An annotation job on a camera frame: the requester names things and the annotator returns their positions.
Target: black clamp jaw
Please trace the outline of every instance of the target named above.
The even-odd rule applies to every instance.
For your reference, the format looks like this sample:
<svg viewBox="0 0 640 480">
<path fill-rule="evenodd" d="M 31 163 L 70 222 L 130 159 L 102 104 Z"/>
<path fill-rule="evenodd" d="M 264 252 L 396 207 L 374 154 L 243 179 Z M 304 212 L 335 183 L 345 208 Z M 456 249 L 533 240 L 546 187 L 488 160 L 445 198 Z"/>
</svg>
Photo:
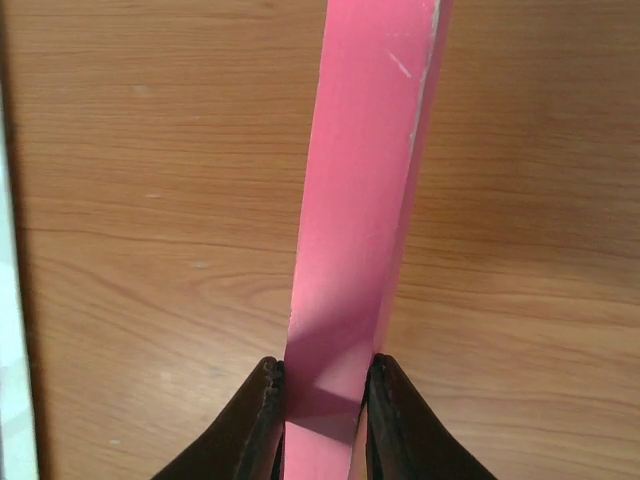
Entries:
<svg viewBox="0 0 640 480">
<path fill-rule="evenodd" d="M 152 480 L 280 480 L 284 380 L 281 361 L 262 359 L 211 426 Z M 393 357 L 375 356 L 365 404 L 369 480 L 496 480 Z"/>
</svg>

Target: wooden surface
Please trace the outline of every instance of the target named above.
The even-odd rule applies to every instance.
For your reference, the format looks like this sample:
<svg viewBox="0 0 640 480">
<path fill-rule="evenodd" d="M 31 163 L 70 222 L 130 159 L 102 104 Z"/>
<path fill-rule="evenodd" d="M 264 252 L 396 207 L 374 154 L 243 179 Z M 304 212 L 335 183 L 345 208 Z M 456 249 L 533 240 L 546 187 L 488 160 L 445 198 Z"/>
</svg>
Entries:
<svg viewBox="0 0 640 480">
<path fill-rule="evenodd" d="M 49 478 L 281 355 L 323 2 L 5 0 Z M 391 327 L 499 478 L 640 476 L 640 2 L 458 0 Z"/>
</svg>

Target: wood grain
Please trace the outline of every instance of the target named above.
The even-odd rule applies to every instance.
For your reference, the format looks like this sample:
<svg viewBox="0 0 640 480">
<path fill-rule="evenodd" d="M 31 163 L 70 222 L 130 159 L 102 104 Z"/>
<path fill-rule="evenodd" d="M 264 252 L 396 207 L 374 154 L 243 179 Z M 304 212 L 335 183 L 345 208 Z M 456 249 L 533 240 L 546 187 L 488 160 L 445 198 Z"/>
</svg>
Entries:
<svg viewBox="0 0 640 480">
<path fill-rule="evenodd" d="M 54 479 L 281 355 L 323 2 L 6 0 Z M 458 0 L 389 353 L 499 478 L 640 476 L 640 3 Z"/>
</svg>

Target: pink paper strip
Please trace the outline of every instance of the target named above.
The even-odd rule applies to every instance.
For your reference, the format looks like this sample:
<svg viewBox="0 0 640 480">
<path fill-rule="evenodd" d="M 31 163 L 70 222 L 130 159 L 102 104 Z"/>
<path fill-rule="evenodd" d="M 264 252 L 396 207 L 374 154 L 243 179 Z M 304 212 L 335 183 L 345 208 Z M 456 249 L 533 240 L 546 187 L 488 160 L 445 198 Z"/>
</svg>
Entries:
<svg viewBox="0 0 640 480">
<path fill-rule="evenodd" d="M 451 8 L 329 0 L 285 352 L 285 479 L 347 479 Z"/>
</svg>

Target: white scratch mark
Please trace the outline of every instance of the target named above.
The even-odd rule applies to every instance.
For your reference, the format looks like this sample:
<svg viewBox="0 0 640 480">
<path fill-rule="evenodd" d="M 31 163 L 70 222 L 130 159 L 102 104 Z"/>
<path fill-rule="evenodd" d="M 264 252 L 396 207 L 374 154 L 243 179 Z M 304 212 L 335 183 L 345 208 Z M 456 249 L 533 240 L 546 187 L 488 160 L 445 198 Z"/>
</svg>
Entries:
<svg viewBox="0 0 640 480">
<path fill-rule="evenodd" d="M 398 57 L 396 57 L 393 53 L 391 53 L 391 50 L 389 50 L 388 48 L 386 50 L 387 50 L 387 55 L 389 55 L 389 58 L 391 60 L 396 62 L 396 65 L 398 65 L 398 68 L 400 69 L 400 71 L 404 73 L 407 78 L 411 78 L 411 72 L 407 70 L 407 67 L 403 65 L 403 63 L 398 59 Z"/>
<path fill-rule="evenodd" d="M 438 21 L 440 20 L 440 2 L 436 2 L 433 6 L 433 16 L 431 17 L 431 31 L 433 36 L 436 36 L 438 30 Z"/>
</svg>

